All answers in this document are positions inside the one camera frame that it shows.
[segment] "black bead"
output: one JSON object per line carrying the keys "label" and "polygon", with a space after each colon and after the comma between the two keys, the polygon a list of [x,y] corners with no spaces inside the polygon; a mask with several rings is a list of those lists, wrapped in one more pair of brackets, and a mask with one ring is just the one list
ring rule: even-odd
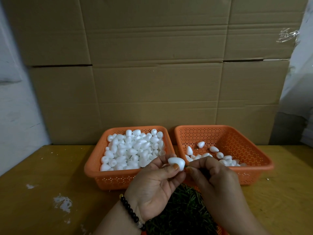
{"label": "black bead", "polygon": [[145,231],[146,230],[146,226],[143,224],[140,229],[141,229],[141,231]]}
{"label": "black bead", "polygon": [[135,223],[138,223],[138,221],[139,221],[139,218],[136,216],[136,217],[134,217],[134,222]]}

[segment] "hand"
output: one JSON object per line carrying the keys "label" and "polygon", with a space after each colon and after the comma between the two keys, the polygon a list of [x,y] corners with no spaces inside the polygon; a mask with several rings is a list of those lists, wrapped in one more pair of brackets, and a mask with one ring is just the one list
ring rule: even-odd
{"label": "hand", "polygon": [[142,222],[163,211],[174,190],[186,177],[185,172],[179,172],[178,164],[166,165],[170,157],[176,155],[155,158],[135,176],[125,192],[131,208],[138,208],[139,214],[136,214]]}
{"label": "hand", "polygon": [[[209,180],[200,168],[209,170]],[[209,213],[231,235],[268,234],[250,211],[234,171],[212,157],[194,160],[186,170],[200,189]]]}

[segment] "orange nail polish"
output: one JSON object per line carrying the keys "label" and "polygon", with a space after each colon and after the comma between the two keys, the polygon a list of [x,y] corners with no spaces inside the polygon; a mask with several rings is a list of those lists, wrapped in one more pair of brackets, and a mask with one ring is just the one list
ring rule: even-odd
{"label": "orange nail polish", "polygon": [[175,171],[177,171],[179,169],[179,165],[177,163],[173,164],[173,168],[175,169]]}

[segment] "beaded bracelet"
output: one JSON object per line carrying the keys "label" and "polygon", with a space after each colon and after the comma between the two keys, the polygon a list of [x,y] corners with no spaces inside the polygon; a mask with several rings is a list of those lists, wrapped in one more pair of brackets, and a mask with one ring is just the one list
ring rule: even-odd
{"label": "beaded bracelet", "polygon": [[122,202],[122,204],[124,205],[124,207],[127,209],[127,212],[130,214],[131,218],[134,220],[134,222],[137,224],[137,227],[139,229],[141,229],[142,231],[146,230],[146,226],[139,220],[139,218],[136,216],[136,214],[133,212],[133,210],[131,209],[130,204],[128,203],[128,201],[125,199],[125,197],[123,196],[123,194],[119,195],[119,199]]}

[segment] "green pine needle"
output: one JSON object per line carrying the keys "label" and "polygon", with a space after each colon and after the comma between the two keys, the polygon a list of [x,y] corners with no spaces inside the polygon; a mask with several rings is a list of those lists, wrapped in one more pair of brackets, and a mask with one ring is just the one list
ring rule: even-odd
{"label": "green pine needle", "polygon": [[177,187],[162,213],[147,221],[148,235],[217,235],[217,224],[195,189],[182,184]]}

